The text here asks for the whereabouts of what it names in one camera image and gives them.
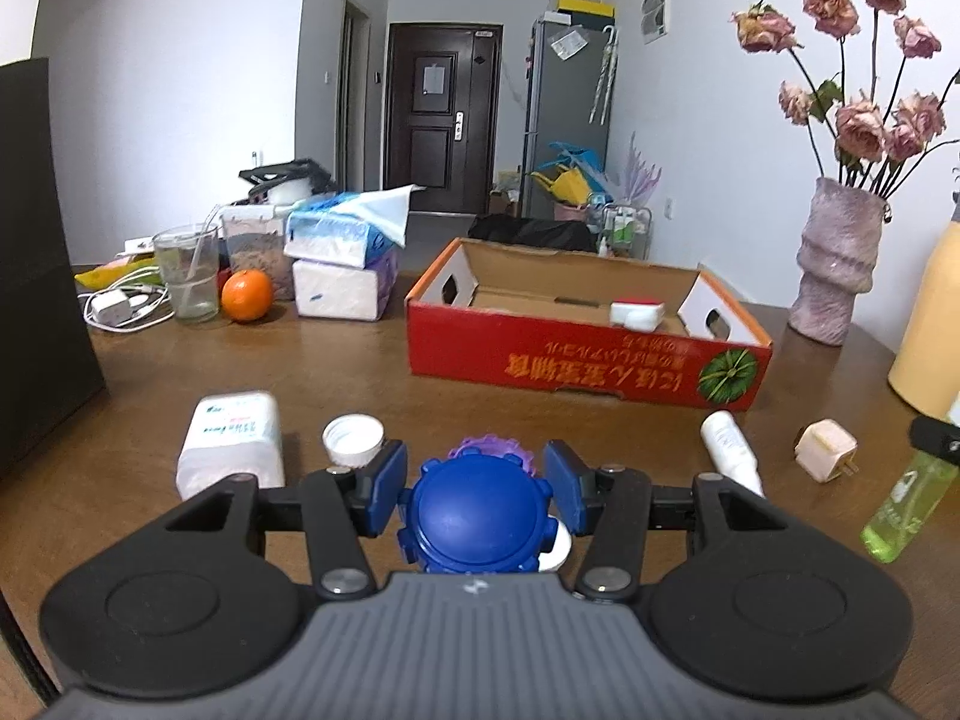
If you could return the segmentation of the green spray bottle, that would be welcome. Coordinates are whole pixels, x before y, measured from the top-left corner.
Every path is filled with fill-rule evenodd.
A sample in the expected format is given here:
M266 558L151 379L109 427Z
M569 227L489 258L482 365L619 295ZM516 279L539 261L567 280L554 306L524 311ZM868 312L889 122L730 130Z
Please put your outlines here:
M892 564L918 535L958 478L958 466L916 452L877 512L862 528L861 541L875 561Z

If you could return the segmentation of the pink textured vase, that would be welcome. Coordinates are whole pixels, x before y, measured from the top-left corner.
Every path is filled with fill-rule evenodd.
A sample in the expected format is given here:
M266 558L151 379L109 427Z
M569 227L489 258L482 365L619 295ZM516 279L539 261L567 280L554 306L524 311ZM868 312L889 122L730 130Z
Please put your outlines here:
M818 177L797 251L802 277L789 327L827 346L844 343L857 296L872 289L884 211L877 195Z

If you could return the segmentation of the white jar lid large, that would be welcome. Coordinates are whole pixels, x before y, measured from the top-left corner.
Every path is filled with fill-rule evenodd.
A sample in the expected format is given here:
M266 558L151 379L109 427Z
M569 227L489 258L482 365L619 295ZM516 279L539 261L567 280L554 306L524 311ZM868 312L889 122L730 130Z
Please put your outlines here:
M558 518L550 517L548 522L556 527L555 539L550 551L542 551L539 554L539 571L558 572L571 554L571 550L573 550L573 538L571 538L568 528Z

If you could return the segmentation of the white jar lid small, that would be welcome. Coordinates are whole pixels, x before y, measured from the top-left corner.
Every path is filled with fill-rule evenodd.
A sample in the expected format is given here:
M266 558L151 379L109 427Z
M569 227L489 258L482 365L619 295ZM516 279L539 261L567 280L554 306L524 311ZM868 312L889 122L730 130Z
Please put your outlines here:
M374 416L350 413L332 419L320 433L325 452L335 466L370 465L384 445L386 429Z

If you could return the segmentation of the cream thermos jug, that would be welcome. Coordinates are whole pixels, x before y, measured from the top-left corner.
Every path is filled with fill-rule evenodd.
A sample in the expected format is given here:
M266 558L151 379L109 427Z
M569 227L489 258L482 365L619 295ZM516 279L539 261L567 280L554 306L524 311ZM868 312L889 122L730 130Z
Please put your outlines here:
M958 220L952 220L926 263L907 331L889 372L893 391L933 418L945 418L958 397L958 236Z

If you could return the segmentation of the black monitor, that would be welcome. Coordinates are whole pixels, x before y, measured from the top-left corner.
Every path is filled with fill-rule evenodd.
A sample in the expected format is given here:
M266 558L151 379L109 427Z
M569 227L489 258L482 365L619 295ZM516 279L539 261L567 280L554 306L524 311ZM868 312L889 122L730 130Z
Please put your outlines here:
M49 62L2 68L2 470L104 388L76 297L50 136Z

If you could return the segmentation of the metal trolley with bottles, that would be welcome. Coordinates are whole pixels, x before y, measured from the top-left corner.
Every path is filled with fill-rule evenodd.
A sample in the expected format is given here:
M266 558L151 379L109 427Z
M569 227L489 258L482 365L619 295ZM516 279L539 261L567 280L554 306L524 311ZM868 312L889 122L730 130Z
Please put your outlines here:
M602 211L599 254L646 262L654 215L647 206L607 205Z

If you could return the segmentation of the white spray bottle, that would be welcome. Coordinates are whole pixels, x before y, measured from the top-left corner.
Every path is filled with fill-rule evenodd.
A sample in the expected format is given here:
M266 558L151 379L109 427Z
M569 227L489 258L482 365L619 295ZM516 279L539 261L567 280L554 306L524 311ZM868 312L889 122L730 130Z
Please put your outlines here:
M758 460L729 411L715 411L700 426L706 452L716 470L757 496L763 497Z

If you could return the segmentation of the black chair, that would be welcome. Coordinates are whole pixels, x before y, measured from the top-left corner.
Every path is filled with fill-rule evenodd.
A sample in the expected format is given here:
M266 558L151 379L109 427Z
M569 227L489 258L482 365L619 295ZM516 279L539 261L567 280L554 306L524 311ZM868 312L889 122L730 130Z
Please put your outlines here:
M597 252L597 236L582 221L534 220L491 213L473 220L467 238L532 249Z

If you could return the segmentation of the dried pink roses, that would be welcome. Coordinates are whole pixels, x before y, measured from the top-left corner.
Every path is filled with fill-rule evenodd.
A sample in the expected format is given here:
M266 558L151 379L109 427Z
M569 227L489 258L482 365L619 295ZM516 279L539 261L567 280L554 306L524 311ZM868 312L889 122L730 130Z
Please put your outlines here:
M800 80L779 85L778 106L807 135L818 174L888 202L932 153L958 143L946 115L958 76L939 93L905 86L908 65L934 59L944 44L908 15L907 0L802 0L802 13L836 46L832 75L815 75L794 21L770 0L732 13L737 44L793 60Z

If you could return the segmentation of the white tissue pack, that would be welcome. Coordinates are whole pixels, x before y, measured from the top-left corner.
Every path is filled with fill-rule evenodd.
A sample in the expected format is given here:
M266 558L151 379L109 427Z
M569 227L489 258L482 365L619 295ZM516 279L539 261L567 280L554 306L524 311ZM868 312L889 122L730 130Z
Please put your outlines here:
M364 268L297 260L293 263L298 316L308 319L381 319L398 275L397 250L389 249Z

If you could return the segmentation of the blue jar lid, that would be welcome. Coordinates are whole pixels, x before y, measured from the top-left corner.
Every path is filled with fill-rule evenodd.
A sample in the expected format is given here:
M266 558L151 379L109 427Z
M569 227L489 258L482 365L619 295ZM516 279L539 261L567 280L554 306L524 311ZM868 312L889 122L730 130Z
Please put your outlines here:
M428 574L535 572L558 535L552 497L519 455L433 458L398 500L398 547Z

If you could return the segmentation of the purple jar lid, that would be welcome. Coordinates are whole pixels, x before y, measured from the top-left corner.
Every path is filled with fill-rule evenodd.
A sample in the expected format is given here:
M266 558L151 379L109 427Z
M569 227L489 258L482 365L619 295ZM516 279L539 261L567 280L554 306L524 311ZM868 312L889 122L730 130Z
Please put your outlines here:
M454 460L459 457L468 457L469 455L484 455L493 458L516 458L524 472L529 476L535 475L535 455L519 444L519 440L509 437L500 437L496 434L485 434L480 437L466 437L456 445L454 449L449 450L448 459Z

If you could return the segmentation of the cream plug adapter cube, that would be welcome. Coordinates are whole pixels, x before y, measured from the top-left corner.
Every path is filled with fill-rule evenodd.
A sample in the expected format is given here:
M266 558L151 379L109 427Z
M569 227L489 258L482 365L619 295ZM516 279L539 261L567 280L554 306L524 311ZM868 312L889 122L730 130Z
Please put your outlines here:
M841 475L859 472L854 461L857 440L834 419L821 419L805 427L794 447L797 465L818 484L835 481Z

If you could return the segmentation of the white plastic container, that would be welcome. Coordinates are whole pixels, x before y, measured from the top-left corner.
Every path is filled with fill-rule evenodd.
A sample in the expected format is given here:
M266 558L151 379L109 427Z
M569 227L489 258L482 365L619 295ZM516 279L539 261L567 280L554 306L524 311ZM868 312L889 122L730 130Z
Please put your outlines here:
M231 475L252 475L262 489L283 488L277 400L267 392L210 395L195 406L176 468L182 500Z

